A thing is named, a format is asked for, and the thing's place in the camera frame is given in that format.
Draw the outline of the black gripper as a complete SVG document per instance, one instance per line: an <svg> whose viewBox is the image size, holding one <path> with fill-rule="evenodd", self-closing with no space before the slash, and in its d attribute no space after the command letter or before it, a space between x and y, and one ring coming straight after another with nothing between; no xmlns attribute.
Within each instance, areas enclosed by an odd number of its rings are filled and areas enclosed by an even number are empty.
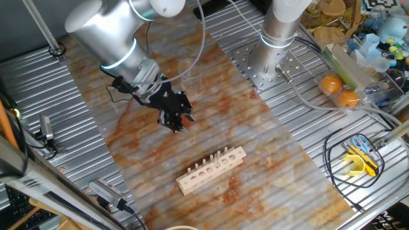
<svg viewBox="0 0 409 230"><path fill-rule="evenodd" d="M184 91L173 91L170 82L161 84L147 84L140 86L144 89L143 100L147 107L159 110L158 124L167 127L174 133L189 133L183 125L181 115L189 121L194 121L192 106Z"/></svg>

